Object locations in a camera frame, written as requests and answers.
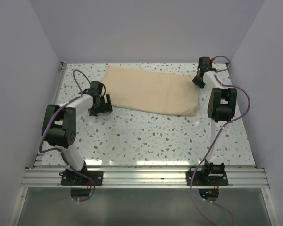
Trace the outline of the beige cloth wrap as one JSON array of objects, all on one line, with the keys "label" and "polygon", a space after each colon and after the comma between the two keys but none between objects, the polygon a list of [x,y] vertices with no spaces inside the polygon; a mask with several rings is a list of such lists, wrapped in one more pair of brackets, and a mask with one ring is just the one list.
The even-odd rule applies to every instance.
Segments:
[{"label": "beige cloth wrap", "polygon": [[196,116],[199,89],[188,75],[109,65],[102,82],[114,107]]}]

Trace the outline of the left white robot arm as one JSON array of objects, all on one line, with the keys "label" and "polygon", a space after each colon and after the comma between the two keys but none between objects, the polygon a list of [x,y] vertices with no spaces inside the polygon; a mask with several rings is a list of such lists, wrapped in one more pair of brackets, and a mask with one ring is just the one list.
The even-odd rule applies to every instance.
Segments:
[{"label": "left white robot arm", "polygon": [[110,94],[106,93],[105,85],[98,81],[92,81],[89,88],[81,89],[78,97],[64,104],[48,105],[43,120],[39,152],[59,152],[66,169],[73,172],[73,181],[78,185],[85,184],[89,174],[83,170],[85,160],[75,146],[76,118],[83,112],[97,117],[112,111]]}]

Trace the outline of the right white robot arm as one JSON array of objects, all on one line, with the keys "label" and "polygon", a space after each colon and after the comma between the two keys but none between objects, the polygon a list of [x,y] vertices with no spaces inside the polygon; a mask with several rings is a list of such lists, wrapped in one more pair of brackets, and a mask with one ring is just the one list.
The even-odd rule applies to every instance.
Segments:
[{"label": "right white robot arm", "polygon": [[211,119],[211,141],[200,174],[201,181],[206,185],[213,184],[217,176],[224,174],[225,135],[221,131],[223,123],[230,122],[236,110],[237,90],[222,84],[216,74],[217,69],[213,67],[211,58],[203,56],[198,59],[197,75],[192,82],[201,89],[211,89],[207,108]]}]

